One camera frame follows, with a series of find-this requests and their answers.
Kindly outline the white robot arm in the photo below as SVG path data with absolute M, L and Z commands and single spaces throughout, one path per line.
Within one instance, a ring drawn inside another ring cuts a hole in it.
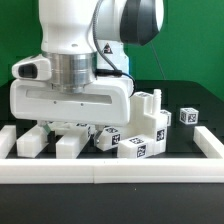
M 132 78 L 101 40 L 145 45 L 161 30 L 163 0 L 38 0 L 41 53 L 12 67 L 10 109 L 18 119 L 124 126 Z

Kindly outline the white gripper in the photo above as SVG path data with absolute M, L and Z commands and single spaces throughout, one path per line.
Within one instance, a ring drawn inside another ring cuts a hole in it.
M 48 143 L 55 132 L 48 121 L 93 124 L 94 145 L 105 126 L 124 126 L 130 120 L 131 82 L 126 78 L 98 78 L 82 93 L 65 94 L 47 82 L 15 80 L 10 88 L 10 108 L 18 119 L 37 120 Z

